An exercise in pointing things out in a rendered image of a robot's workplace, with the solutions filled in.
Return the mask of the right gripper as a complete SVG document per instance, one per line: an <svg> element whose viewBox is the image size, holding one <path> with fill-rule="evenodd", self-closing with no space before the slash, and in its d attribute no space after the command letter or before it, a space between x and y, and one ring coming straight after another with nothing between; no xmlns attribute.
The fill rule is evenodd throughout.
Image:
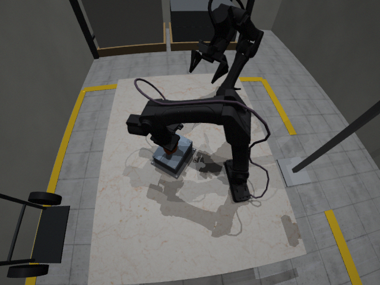
<svg viewBox="0 0 380 285"><path fill-rule="evenodd" d="M225 52L225 50L227 49L229 43L227 43L224 38L222 39L219 39L220 37L218 36L218 38L216 39L216 41L214 42L213 45L210 45L209 43L206 43L206 42L202 42L202 44L206 45L206 46L209 46L211 48L214 48L214 52L212 55L210 54L204 54L202 53L202 55L196 51L196 50L191 50L191 65L190 65L190 69L189 69L189 72L191 73L195 67L199 64L199 62L201 61L201 59L204 59L208 62L211 62L213 63L214 60L219 62L220 65L218 66L217 68L217 71L216 73L214 74L214 77L211 81L211 83L213 84L216 80L218 80L220 77L222 77L224 74L228 73L228 63L227 63L227 59L226 59L226 56L223 54Z"/></svg>

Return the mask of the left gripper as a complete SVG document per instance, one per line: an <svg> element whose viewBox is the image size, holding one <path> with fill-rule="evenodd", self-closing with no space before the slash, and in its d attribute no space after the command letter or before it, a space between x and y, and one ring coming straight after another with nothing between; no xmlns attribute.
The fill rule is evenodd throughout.
<svg viewBox="0 0 380 285"><path fill-rule="evenodd" d="M175 129L180 125L180 123L166 126L168 128L168 135L163 140L156 140L153 136L150 137L150 140L153 143L165 148L166 150L172 152L176 146L178 141L180 140L180 136L175 134Z"/></svg>

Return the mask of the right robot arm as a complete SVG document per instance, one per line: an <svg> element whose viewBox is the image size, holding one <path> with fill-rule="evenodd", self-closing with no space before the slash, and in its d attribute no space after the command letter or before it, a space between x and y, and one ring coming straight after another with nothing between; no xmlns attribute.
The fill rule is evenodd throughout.
<svg viewBox="0 0 380 285"><path fill-rule="evenodd" d="M251 15L249 11L220 4L218 8L212 11L213 17L217 24L219 39L224 38L227 43L230 43L236 31L241 32L240 39L236 45L236 54L233 65L221 86L216 92L216 96L224 95L225 89L233 89L238 76L240 75L243 67L249 61L249 58L253 58L257 53L259 45L261 43L264 32L258 30L250 21ZM242 36L243 35L243 36ZM248 40L255 41L254 43ZM198 50L204 54L213 54L214 48L202 44L203 40L199 40L197 46ZM245 55L243 55L245 54Z"/></svg>

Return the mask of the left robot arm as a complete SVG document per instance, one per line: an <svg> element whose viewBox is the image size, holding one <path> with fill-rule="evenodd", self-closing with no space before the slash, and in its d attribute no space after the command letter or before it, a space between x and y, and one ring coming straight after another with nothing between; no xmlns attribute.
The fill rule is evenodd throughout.
<svg viewBox="0 0 380 285"><path fill-rule="evenodd" d="M181 130L184 123L223 125L226 141L232 146L233 159L226 160L226 167L235 200L249 200L251 195L247 186L247 179L249 178L248 155L249 144L251 143L251 112L237 104L224 103L224 101L207 101L238 101L247 106L237 92L233 89L225 89L224 95L207 99L154 100L178 104L157 104L149 100L141 115L130 114L126 122L128 132L141 136L147 136L150 133L155 139L163 140L168 135L166 126L169 125L180 124L175 131Z"/></svg>

